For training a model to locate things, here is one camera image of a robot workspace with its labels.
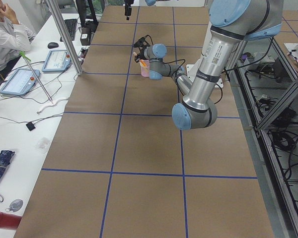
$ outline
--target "black keyboard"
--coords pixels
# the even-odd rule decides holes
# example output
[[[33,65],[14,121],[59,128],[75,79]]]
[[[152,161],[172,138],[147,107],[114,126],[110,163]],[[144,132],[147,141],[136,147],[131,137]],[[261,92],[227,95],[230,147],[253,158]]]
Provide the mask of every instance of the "black keyboard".
[[[65,19],[64,20],[65,25],[69,31],[71,40],[75,40],[75,33],[76,33],[76,27],[77,27],[77,19]]]

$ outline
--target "computer mouse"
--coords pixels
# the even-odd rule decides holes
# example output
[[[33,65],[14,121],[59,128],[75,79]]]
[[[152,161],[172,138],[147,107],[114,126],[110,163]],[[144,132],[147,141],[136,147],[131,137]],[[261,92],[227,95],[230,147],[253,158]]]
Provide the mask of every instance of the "computer mouse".
[[[49,48],[49,49],[53,49],[53,48],[56,48],[56,47],[58,47],[58,46],[59,46],[59,44],[56,43],[56,42],[50,42],[50,43],[48,44],[48,48]]]

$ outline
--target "green clip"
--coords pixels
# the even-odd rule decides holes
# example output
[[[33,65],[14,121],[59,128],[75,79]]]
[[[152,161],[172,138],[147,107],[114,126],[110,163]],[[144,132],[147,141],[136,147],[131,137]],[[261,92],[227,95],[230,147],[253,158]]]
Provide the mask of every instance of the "green clip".
[[[27,59],[28,61],[31,61],[27,56],[25,56],[25,52],[24,51],[20,51],[19,53],[24,59]]]

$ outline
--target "white table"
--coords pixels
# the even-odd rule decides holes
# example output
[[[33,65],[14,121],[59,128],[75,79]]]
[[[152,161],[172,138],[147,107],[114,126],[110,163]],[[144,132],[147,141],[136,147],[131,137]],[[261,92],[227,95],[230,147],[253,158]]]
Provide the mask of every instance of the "white table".
[[[78,18],[78,14],[63,14],[63,18]],[[79,39],[80,33],[77,30],[73,41],[77,53],[82,47]],[[49,52],[47,48],[49,42],[58,42],[60,46],[55,48],[57,50],[66,49],[64,43],[60,42],[60,34],[52,17],[42,27],[31,44],[31,50],[26,52],[26,56],[32,60],[31,62],[44,61]],[[26,65],[24,59],[20,59],[15,67],[22,65]],[[33,68],[42,69],[42,66],[42,63],[35,64]],[[59,77],[60,82],[55,79],[58,75],[59,73],[42,73],[40,77],[50,95],[53,95],[62,85],[57,94],[52,97],[53,100],[69,97],[77,77],[74,66]],[[25,98],[33,98],[39,102],[48,100],[38,83],[32,89],[35,90],[25,95]],[[0,116],[15,121],[33,121],[62,113],[66,103],[67,101],[61,101],[37,115],[36,112],[42,106],[41,104],[30,99],[11,98],[0,101]],[[13,214],[23,215],[49,148],[48,146],[45,150],[38,149],[37,143],[43,137],[52,142],[60,120],[61,117],[43,120],[35,125],[36,128],[33,131],[29,131],[26,123],[17,124],[0,118],[0,152],[1,150],[15,151],[11,164],[0,180],[0,194],[4,196],[4,202],[0,203],[0,211],[4,212],[13,200],[19,198],[24,202],[23,207]],[[11,238],[14,234],[15,231],[0,229],[0,238]]]

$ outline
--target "navy blue umbrella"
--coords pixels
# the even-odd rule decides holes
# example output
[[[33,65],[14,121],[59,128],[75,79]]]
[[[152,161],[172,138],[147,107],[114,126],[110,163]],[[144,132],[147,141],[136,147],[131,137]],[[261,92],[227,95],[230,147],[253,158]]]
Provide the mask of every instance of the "navy blue umbrella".
[[[0,153],[0,179],[3,176],[7,166],[10,164],[10,160],[15,152],[10,150],[1,150]]]

